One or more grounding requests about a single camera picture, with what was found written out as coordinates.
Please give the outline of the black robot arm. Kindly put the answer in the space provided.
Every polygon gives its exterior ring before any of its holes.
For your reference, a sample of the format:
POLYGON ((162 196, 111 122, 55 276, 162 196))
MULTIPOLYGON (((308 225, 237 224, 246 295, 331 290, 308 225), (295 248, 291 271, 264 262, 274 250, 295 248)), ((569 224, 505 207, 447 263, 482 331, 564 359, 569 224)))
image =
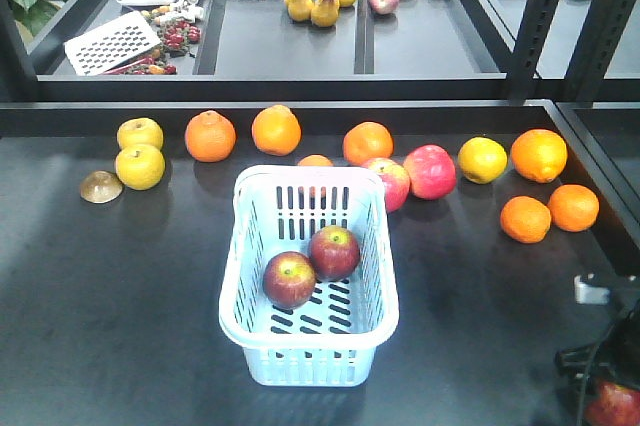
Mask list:
POLYGON ((591 343, 560 350, 554 362, 566 377, 577 425, 639 423, 639 277, 595 273, 574 278, 575 301, 613 308, 591 343))

